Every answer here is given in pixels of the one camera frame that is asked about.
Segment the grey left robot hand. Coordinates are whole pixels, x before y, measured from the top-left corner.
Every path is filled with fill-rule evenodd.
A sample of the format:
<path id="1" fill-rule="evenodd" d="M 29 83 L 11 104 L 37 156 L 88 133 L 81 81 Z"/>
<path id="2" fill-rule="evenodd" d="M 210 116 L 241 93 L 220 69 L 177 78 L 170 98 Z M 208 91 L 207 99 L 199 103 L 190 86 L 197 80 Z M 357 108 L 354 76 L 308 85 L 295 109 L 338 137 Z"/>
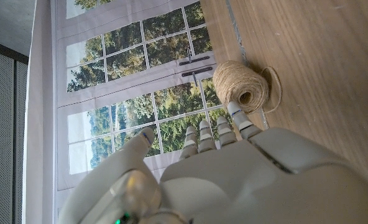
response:
<path id="1" fill-rule="evenodd" d="M 59 223 L 368 223 L 368 181 L 330 150 L 287 129 L 261 130 L 235 103 L 238 127 L 190 126 L 176 163 L 156 179 L 144 128 L 74 189 Z"/>

